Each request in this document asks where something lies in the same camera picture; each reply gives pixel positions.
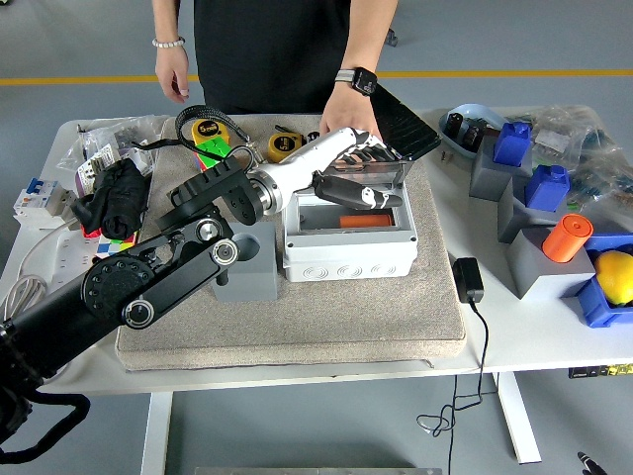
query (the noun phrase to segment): green object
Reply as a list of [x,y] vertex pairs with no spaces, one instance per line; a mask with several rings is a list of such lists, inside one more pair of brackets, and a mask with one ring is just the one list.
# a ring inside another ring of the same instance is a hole
[[[227,156],[230,152],[230,146],[228,146],[228,143],[226,143],[226,141],[222,137],[214,137],[206,142],[202,142],[198,145],[198,148],[200,150],[219,155],[222,158]],[[199,153],[197,153],[197,155],[198,159],[200,160],[201,164],[204,165],[205,169],[213,168],[218,163],[220,163],[219,160],[209,158]]]

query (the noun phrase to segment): blue tray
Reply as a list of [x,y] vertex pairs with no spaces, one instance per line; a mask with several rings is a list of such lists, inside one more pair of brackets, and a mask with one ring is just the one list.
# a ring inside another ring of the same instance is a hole
[[[446,121],[448,120],[448,116],[454,113],[461,114],[464,117],[464,122],[462,123],[462,127],[459,133],[457,134],[456,142],[454,142],[452,139],[449,139],[444,134],[444,128],[446,127]],[[480,104],[463,104],[461,106],[456,107],[455,109],[448,111],[439,119],[439,134],[441,135],[445,143],[447,143],[449,146],[457,150],[460,154],[468,158],[475,158],[477,154],[472,151],[466,150],[460,145],[460,143],[469,127],[467,120],[476,121],[478,119],[485,121],[491,127],[499,131],[502,129],[503,124],[508,122],[508,120],[506,120],[504,117],[500,116],[499,114],[497,114],[496,112],[494,112],[493,110],[491,110],[490,108],[486,106],[482,106]]]
[[[591,260],[599,252],[633,245],[633,233],[621,235],[593,235],[585,243],[585,249]],[[578,293],[587,325],[591,328],[610,327],[611,324],[633,323],[633,307],[612,307],[606,301],[604,293],[593,276]]]

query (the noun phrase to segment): gray floor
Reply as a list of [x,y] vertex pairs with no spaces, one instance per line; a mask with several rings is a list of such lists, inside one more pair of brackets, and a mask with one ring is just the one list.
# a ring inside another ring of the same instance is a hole
[[[191,40],[191,3],[181,34]],[[151,74],[149,1],[14,0],[0,6],[0,78]],[[630,68],[633,3],[609,0],[401,0],[380,69]],[[187,43],[192,54],[192,42]],[[631,76],[493,79],[393,79],[384,84],[413,109],[463,103],[489,106],[585,104],[633,153]],[[202,102],[198,84],[191,104]],[[38,176],[57,128],[70,120],[177,114],[157,84],[0,87],[0,265],[18,225],[12,204]],[[516,464],[498,399],[460,413],[454,474],[579,474],[576,453],[611,475],[633,473],[628,411],[633,378],[570,381],[565,370],[517,375],[543,462]],[[460,378],[463,392],[476,385]],[[490,376],[485,387],[492,388]],[[448,402],[452,378],[423,378],[177,394],[168,474],[196,466],[441,467],[449,436],[415,423]],[[92,398],[93,409],[42,459],[7,474],[139,472],[148,396]],[[38,408],[3,448],[36,440],[62,411]]]

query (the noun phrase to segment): white cable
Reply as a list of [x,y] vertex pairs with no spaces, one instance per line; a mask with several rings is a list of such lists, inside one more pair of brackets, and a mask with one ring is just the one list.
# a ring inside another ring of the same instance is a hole
[[22,275],[24,268],[33,257],[36,250],[42,247],[45,242],[56,238],[63,230],[77,222],[76,218],[63,223],[52,230],[49,234],[40,239],[27,255],[24,256],[18,268],[18,280],[9,289],[9,293],[4,301],[4,320],[13,319],[27,310],[29,307],[39,302],[46,295],[46,283],[36,274]]

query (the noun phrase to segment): white table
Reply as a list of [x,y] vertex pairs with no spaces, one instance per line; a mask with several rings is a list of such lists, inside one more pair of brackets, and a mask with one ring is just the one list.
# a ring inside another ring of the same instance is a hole
[[[522,109],[499,109],[511,115]],[[437,127],[446,111],[419,113]],[[73,188],[73,173],[56,168],[59,158],[76,139],[76,125],[64,124],[41,174]],[[433,196],[446,247],[452,257],[477,257],[486,293],[478,305],[490,328],[487,373],[496,374],[499,398],[519,463],[540,461],[540,454],[514,379],[514,371],[623,364],[633,360],[633,326],[590,329],[576,299],[539,303],[520,301],[504,258],[507,244],[497,242],[497,204],[468,196],[471,161],[458,154],[443,161],[442,145],[422,160],[428,168]],[[43,231],[21,228],[5,271],[0,296],[13,284],[23,256],[45,236]],[[45,274],[51,264],[43,260]],[[164,469],[171,395],[174,391],[308,384],[335,381],[443,376],[477,373],[484,331],[479,319],[464,306],[467,344],[456,357],[433,361],[323,364],[301,366],[237,367],[207,370],[127,372],[114,350],[112,333],[75,360],[44,389],[52,393],[87,395],[152,393],[142,473]]]

